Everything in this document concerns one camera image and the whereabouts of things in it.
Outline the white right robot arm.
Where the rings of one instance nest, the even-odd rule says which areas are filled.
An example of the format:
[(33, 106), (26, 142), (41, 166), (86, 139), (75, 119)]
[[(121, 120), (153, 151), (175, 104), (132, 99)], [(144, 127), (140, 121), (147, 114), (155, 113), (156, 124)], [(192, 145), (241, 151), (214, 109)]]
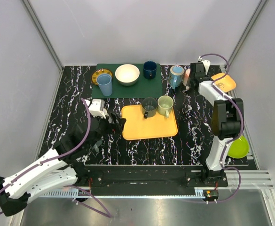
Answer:
[(214, 81), (207, 76), (204, 63), (190, 65), (189, 82), (192, 88), (206, 98), (213, 106), (211, 131), (213, 144), (205, 160), (207, 171), (200, 175), (204, 186), (212, 186), (217, 181), (214, 171), (224, 169), (225, 158), (231, 143), (238, 139), (244, 130), (244, 103), (240, 98), (233, 98), (223, 92)]

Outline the pink mug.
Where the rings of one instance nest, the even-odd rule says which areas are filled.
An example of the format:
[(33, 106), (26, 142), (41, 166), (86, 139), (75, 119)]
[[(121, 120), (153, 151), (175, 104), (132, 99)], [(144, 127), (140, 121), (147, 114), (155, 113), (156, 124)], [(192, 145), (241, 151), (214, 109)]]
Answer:
[(190, 89), (190, 68), (188, 68), (184, 75), (183, 75), (183, 79), (182, 79), (182, 84), (185, 86), (185, 90), (189, 90)]

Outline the dark grey mug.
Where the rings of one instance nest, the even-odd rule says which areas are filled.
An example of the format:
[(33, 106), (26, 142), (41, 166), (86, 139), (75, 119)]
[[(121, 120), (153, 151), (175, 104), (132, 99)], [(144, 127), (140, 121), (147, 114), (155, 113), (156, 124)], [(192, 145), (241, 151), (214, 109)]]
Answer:
[(154, 117), (158, 109), (157, 100), (153, 97), (147, 97), (143, 99), (141, 103), (141, 110), (143, 114), (143, 118), (151, 118)]

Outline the sage green mug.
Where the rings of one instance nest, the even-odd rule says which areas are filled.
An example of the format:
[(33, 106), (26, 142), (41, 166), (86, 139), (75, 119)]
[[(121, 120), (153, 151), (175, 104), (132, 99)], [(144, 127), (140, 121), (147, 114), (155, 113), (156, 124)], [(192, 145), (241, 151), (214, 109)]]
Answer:
[(173, 109), (173, 99), (170, 96), (161, 96), (158, 101), (158, 113), (166, 118), (169, 118)]

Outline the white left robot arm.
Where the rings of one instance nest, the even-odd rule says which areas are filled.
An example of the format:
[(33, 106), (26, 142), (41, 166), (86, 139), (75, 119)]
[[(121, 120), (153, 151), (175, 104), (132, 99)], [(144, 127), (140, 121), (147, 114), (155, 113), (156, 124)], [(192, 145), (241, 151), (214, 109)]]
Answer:
[(91, 116), (77, 124), (34, 163), (10, 177), (0, 177), (1, 213), (9, 217), (36, 198), (63, 186), (84, 186), (88, 171), (77, 159), (100, 145), (107, 134), (122, 133), (126, 120), (114, 113)]

